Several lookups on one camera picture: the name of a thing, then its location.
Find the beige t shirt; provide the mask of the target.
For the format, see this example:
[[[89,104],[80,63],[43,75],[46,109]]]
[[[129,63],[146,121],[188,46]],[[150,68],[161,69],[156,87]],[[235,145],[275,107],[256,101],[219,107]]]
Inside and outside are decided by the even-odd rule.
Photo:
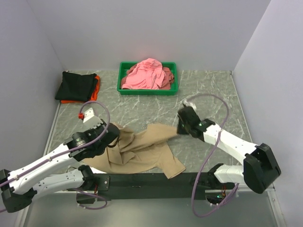
[[[186,167],[173,155],[167,142],[177,136],[173,126],[154,123],[147,129],[135,133],[129,127],[119,124],[120,137],[113,148],[106,148],[104,154],[87,158],[83,163],[99,171],[112,174],[136,174],[159,168],[170,179]]]

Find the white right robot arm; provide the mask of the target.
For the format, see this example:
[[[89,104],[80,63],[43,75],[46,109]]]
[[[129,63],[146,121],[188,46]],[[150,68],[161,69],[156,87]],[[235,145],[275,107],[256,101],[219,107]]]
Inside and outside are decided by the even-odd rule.
[[[271,147],[247,142],[222,129],[215,122],[201,120],[193,107],[178,111],[178,134],[191,135],[205,143],[215,145],[234,157],[240,165],[220,165],[208,176],[208,184],[218,189],[224,183],[245,184],[253,192],[262,194],[280,175],[281,169]]]

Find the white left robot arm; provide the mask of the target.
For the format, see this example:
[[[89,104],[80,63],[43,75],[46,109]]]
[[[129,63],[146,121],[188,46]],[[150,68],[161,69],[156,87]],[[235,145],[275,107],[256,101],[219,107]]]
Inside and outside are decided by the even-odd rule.
[[[74,133],[55,150],[23,168],[1,170],[0,190],[5,211],[20,211],[32,201],[57,191],[94,188],[96,179],[89,166],[82,165],[63,174],[56,174],[56,171],[102,155],[119,134],[114,124],[99,123],[89,130]]]

